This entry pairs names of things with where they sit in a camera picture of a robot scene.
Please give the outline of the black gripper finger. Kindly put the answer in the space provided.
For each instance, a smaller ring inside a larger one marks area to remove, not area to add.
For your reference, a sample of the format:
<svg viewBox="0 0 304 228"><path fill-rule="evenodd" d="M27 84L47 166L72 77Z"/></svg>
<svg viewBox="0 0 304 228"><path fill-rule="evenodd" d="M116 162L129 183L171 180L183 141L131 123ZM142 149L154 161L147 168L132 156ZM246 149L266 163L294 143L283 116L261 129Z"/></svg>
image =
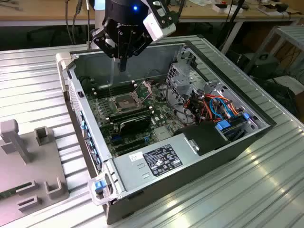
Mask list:
<svg viewBox="0 0 304 228"><path fill-rule="evenodd" d="M120 72L124 71L124 57L119 55L119 47L113 42L103 28L95 28L91 31L92 41L110 58L118 60Z"/></svg>
<svg viewBox="0 0 304 228"><path fill-rule="evenodd" d="M129 41L127 43L126 54L123 58L123 71L126 70L127 61L132 56L138 56L145 48L152 42L148 32L131 32Z"/></svg>

